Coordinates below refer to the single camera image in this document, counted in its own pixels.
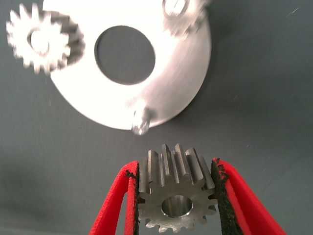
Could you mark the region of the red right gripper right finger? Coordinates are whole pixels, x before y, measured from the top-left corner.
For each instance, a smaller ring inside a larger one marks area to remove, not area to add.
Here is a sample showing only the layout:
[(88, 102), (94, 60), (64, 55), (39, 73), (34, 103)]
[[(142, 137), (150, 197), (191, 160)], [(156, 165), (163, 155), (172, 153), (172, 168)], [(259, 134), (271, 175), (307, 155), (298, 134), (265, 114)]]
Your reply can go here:
[(211, 163), (223, 235), (285, 235), (243, 177), (219, 158)]

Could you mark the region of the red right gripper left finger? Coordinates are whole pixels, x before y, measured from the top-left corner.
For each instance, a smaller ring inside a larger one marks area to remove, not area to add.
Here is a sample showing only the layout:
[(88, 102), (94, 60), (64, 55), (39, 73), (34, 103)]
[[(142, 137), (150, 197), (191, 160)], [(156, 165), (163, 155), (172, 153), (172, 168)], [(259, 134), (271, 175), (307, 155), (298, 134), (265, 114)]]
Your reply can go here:
[(127, 196), (125, 235), (139, 234), (138, 185), (139, 162), (124, 165), (116, 176), (108, 195), (91, 228), (91, 235), (114, 235), (119, 220), (123, 198)]

